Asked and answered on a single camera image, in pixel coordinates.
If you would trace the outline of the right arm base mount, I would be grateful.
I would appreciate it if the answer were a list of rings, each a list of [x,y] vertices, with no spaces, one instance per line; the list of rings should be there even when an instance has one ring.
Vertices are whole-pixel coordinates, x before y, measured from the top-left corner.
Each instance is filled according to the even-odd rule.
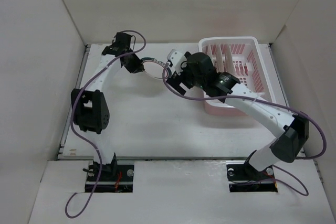
[[[244,164],[226,164],[231,193],[277,193],[274,170],[268,166],[261,172],[249,172]]]

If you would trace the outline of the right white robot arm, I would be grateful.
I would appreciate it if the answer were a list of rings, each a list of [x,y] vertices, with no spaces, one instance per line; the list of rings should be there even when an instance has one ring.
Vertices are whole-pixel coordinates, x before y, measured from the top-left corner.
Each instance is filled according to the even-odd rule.
[[[251,116],[273,134],[274,140],[245,160],[243,173],[247,178],[256,178],[279,161],[295,161],[309,136],[307,119],[298,113],[278,110],[234,75],[217,72],[205,53],[181,53],[173,49],[167,59],[168,68],[173,70],[167,83],[180,95],[186,89],[201,88],[209,97]]]

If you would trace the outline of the green rimmed white plate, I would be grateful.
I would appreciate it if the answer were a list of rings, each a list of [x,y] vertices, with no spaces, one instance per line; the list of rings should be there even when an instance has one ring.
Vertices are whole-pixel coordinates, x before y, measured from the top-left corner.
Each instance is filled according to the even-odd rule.
[[[172,73],[169,68],[164,70],[165,63],[151,57],[144,57],[142,60],[143,72],[154,79],[162,80],[162,74],[164,79],[169,78]]]

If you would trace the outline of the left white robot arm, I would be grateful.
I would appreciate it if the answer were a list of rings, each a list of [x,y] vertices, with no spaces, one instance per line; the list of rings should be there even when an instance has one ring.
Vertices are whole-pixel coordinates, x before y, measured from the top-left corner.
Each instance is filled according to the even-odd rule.
[[[140,50],[131,48],[131,33],[134,32],[124,30],[116,33],[111,45],[102,51],[94,75],[81,89],[73,89],[71,92],[71,130],[95,149],[93,173],[100,174],[105,180],[114,179],[118,171],[111,144],[100,137],[110,120],[103,89],[121,68],[129,73],[144,71],[143,60],[136,55]]]

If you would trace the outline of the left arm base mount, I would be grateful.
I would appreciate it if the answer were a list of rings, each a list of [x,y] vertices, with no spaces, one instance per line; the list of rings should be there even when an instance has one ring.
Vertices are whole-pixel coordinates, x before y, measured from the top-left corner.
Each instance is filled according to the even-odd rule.
[[[95,185],[99,167],[90,164],[83,171],[87,173],[85,192],[90,193]],[[118,164],[113,174],[102,172],[95,193],[132,193],[134,179],[133,164]]]

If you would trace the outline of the white plate with characters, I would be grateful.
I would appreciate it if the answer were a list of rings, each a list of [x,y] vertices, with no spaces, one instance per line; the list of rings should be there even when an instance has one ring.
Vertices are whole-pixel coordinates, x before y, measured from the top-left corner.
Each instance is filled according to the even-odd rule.
[[[229,44],[224,45],[224,52],[225,52],[225,64],[226,64],[226,70],[230,74],[234,75],[234,65],[233,65],[233,58],[232,58],[232,52],[230,49]]]

